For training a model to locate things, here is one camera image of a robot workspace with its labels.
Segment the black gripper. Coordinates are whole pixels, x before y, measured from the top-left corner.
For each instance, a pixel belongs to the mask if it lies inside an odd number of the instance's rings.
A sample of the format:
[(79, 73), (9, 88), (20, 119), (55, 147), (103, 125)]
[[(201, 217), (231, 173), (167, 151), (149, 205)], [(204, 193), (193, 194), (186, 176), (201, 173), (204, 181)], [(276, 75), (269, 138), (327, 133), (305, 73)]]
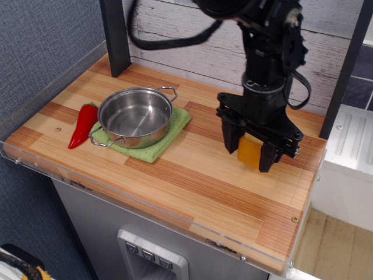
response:
[(217, 115), (222, 119), (227, 151), (232, 154), (238, 149), (245, 132), (260, 139), (264, 142), (259, 161), (262, 173), (268, 173), (283, 155), (295, 158), (300, 151), (299, 142), (304, 134), (286, 114), (293, 78), (298, 78), (298, 73), (265, 86), (243, 75), (242, 95), (221, 92), (217, 96)]

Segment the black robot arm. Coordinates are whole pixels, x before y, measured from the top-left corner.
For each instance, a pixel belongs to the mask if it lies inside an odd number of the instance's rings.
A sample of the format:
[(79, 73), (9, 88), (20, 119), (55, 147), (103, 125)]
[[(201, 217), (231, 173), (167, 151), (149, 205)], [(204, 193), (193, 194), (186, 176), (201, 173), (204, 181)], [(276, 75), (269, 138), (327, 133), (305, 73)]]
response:
[(303, 133), (286, 114), (293, 80), (307, 89), (298, 72), (305, 64), (302, 7), (298, 1), (198, 1), (216, 20), (235, 20), (242, 31), (247, 59), (242, 95), (220, 93), (217, 115), (222, 120), (226, 149), (267, 173), (283, 155), (299, 153)]

